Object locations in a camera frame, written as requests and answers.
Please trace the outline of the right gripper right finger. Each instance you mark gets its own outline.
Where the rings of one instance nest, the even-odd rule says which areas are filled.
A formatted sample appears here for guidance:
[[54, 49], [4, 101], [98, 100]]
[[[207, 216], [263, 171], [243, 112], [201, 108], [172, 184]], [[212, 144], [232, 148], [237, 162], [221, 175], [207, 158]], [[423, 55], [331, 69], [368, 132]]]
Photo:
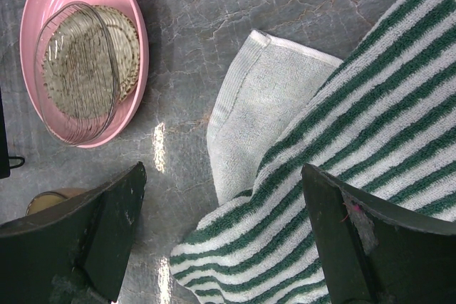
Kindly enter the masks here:
[[455, 223], [404, 209], [312, 164], [301, 175], [332, 303], [455, 302]]

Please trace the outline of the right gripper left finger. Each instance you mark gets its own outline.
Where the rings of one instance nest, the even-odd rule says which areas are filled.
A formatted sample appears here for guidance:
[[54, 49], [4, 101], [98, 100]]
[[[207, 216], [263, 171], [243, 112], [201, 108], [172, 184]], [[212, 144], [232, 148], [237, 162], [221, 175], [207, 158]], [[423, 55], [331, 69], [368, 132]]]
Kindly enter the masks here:
[[95, 189], [2, 224], [1, 302], [117, 301], [146, 181], [138, 162]]

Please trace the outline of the beige patterned cup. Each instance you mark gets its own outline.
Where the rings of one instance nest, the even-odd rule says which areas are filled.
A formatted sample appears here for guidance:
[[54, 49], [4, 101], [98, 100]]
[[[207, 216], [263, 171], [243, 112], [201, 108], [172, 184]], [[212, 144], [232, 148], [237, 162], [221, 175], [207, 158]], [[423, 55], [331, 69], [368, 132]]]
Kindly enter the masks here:
[[82, 188], [61, 188], [42, 192], [31, 200], [26, 209], [26, 215], [35, 214], [84, 192], [86, 192], [86, 189]]

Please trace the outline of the speckled beige plate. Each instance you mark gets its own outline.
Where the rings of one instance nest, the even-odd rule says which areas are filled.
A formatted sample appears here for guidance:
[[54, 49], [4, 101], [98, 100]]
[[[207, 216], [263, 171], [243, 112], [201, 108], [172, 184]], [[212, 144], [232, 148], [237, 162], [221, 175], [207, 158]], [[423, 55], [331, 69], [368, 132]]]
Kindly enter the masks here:
[[93, 8], [76, 10], [59, 24], [42, 64], [47, 98], [75, 119], [108, 115], [114, 99], [126, 99], [139, 78], [140, 45], [132, 21], [113, 7]]

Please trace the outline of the pink plate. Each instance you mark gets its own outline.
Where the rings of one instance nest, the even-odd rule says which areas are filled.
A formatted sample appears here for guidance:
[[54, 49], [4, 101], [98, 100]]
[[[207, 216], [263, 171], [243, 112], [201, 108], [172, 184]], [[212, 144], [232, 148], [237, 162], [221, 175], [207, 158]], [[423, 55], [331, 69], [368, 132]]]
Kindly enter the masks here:
[[124, 13], [134, 24], [139, 34], [140, 67], [138, 84], [134, 91], [119, 105], [108, 128], [92, 142], [83, 143], [81, 148], [99, 147], [116, 137], [132, 120], [145, 92], [149, 68], [149, 44], [145, 21], [136, 0], [26, 0], [20, 29], [20, 56], [24, 82], [36, 112], [38, 96], [33, 75], [33, 59], [38, 34], [46, 20], [71, 1], [84, 1], [90, 5], [107, 5]]

